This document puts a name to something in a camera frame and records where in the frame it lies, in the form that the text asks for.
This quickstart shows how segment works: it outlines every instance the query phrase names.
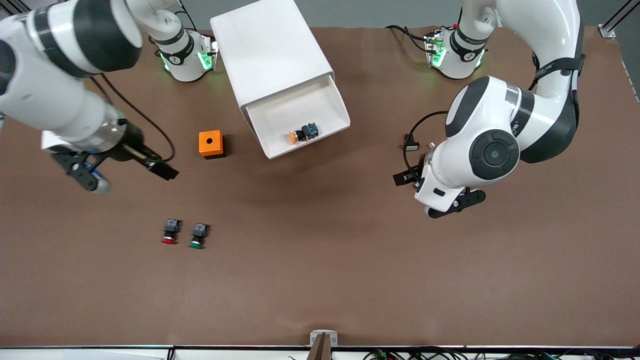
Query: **round black joint cover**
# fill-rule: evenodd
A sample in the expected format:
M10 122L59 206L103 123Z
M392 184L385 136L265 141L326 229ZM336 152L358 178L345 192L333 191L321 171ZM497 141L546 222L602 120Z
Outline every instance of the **round black joint cover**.
M520 148L513 135L503 130L489 130L478 135L469 149L474 174L494 180L508 174L520 159Z

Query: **orange cube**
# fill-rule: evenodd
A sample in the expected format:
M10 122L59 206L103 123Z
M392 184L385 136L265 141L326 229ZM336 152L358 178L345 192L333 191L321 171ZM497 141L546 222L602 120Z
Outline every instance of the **orange cube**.
M225 138L220 130L203 131L200 133L198 140L200 147L200 155L205 159L224 158L225 154Z

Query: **brown tabletop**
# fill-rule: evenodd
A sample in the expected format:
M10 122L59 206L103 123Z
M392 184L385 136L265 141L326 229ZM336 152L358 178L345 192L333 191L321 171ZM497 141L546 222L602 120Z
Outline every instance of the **brown tabletop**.
M388 29L314 34L351 127L274 160L223 71L179 83L150 44L109 78L175 142L175 180L107 160L113 190L94 195L40 150L38 131L6 124L0 345L290 345L317 328L343 345L638 343L640 106L617 42L586 31L567 151L519 164L483 204L432 220L410 186L394 186L402 135L471 79L445 79ZM489 45L472 78L527 87L529 48L503 29ZM228 134L227 158L199 155L198 132L211 129ZM416 137L444 140L444 117ZM178 245L160 242L167 218L184 221ZM188 247L196 222L211 225L204 250Z

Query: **white box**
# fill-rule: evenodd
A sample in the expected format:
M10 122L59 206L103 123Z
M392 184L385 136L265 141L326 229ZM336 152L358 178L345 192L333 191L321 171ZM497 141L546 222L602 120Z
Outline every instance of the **white box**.
M349 127L333 69L293 0L260 0L211 19L236 100L273 159ZM315 122L319 136L289 132Z

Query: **brown table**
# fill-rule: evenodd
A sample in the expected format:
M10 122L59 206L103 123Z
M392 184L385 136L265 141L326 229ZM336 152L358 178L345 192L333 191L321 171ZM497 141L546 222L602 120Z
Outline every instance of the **brown table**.
M314 34L351 128L274 160L224 72L179 83L149 44L135 68L109 77L175 141L175 180L107 161L113 191L93 195L40 151L37 131L6 124L0 345L290 345L317 328L343 345L638 343L640 107L618 43L586 31L582 118L567 151L519 164L485 188L484 204L432 220L410 186L394 186L402 135L470 80L427 68L388 29ZM529 48L502 29L490 47L473 78L528 86ZM210 129L229 135L229 157L198 154ZM442 141L444 118L416 135ZM170 217L184 221L173 246L160 242ZM187 246L196 222L212 227L205 250Z

